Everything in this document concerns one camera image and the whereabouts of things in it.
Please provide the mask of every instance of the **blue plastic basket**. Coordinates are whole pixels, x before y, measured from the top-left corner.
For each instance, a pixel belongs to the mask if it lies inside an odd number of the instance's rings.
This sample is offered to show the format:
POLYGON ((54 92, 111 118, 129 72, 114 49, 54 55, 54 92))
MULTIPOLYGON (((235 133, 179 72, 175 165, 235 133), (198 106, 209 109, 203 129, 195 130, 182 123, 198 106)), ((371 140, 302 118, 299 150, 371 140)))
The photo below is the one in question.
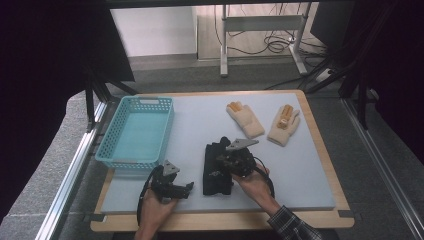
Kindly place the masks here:
POLYGON ((174 108, 169 97, 123 97, 96 152, 110 168, 153 169, 164 161, 174 108))

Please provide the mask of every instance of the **gray carpet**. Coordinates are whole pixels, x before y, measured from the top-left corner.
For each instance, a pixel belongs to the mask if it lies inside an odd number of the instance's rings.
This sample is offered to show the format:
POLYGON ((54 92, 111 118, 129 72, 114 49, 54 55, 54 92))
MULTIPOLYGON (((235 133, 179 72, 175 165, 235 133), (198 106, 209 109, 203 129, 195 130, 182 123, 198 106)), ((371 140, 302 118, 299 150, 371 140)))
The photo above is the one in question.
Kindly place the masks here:
MULTIPOLYGON (((134 68, 135 83, 129 86, 143 93, 262 90, 298 76, 295 65, 287 59, 271 61, 233 61, 229 77, 221 78, 217 62, 198 63, 189 67, 163 67, 159 63, 143 71, 134 68)), ((300 81, 276 89, 294 89, 300 81)), ((322 134, 336 173, 356 223, 349 229, 337 229, 340 239, 413 239, 411 231, 379 176, 364 144, 338 98, 335 82, 308 95, 315 120, 322 134)), ((113 95, 126 95, 110 86, 113 95)), ((369 132, 381 148, 404 191, 424 216, 424 167, 368 105, 369 132)), ((67 115, 54 142, 37 172, 0 226, 0 239, 34 239, 57 189, 85 132, 85 95, 80 93, 68 102, 67 115)), ((83 166, 71 200, 65 207, 55 239, 132 239, 132 233, 95 233, 90 230, 89 216, 95 207, 107 169, 93 156, 83 166)), ((242 233, 207 233, 209 237, 237 239, 242 233)), ((159 239, 198 239, 200 235, 159 235, 159 239)))

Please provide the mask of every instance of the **hand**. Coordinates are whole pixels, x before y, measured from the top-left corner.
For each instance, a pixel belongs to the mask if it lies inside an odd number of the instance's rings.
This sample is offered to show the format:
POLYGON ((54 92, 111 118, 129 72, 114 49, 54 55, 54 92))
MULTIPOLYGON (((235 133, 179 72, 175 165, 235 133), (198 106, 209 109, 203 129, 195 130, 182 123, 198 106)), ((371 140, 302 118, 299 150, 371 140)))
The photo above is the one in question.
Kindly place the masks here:
POLYGON ((136 240, 153 239, 156 231, 166 221, 172 210, 177 205, 178 199, 171 199, 168 203, 161 203, 155 192, 147 189, 143 198, 143 207, 141 208, 141 222, 135 233, 136 240))
MULTIPOLYGON (((262 165, 256 165, 259 169, 269 173, 269 169, 264 169, 262 165)), ((247 177, 239 177, 231 174, 233 179, 238 182, 243 191, 253 199, 268 215, 273 216, 281 206, 271 196, 268 184, 265 179, 256 171, 253 171, 247 177)))

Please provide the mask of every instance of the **table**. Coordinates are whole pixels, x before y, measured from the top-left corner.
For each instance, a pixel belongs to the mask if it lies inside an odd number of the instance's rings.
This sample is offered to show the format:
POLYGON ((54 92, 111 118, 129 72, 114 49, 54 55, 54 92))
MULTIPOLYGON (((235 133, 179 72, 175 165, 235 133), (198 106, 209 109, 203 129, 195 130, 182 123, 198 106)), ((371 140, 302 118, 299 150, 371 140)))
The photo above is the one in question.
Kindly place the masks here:
MULTIPOLYGON (((352 227, 354 218, 350 213, 349 205, 338 181, 337 175, 327 153, 324 142, 315 123, 311 109, 306 97, 299 90, 279 90, 279 91, 246 91, 246 92, 203 92, 203 93, 174 93, 174 94, 155 94, 167 96, 203 96, 203 95, 229 95, 229 94, 281 94, 295 93, 301 105, 302 112, 311 132, 315 147, 319 154, 321 164, 328 179, 333 197, 335 208, 332 210, 320 211, 297 211, 302 220, 315 228, 347 228, 352 227)), ((108 187, 112 180, 114 171, 109 170, 105 183, 99 197, 95 214, 102 214, 101 207, 108 187)), ((162 226, 160 231, 198 231, 198 230, 259 230, 269 229, 266 222, 268 215, 264 212, 230 212, 230 213, 174 213, 169 220, 162 226)), ((98 232, 128 232, 136 231, 137 221, 134 214, 106 215, 102 221, 92 221, 91 228, 98 232)))

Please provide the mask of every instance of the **plaid sleeve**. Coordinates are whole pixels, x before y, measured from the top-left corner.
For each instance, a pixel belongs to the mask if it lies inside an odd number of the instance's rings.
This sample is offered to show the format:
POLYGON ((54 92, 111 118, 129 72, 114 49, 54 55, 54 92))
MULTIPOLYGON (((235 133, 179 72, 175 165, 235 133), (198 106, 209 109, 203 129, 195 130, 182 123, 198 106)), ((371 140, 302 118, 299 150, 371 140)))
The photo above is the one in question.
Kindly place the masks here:
POLYGON ((300 220, 285 206, 281 207, 269 220, 269 225, 284 240, 321 240, 321 234, 300 220))

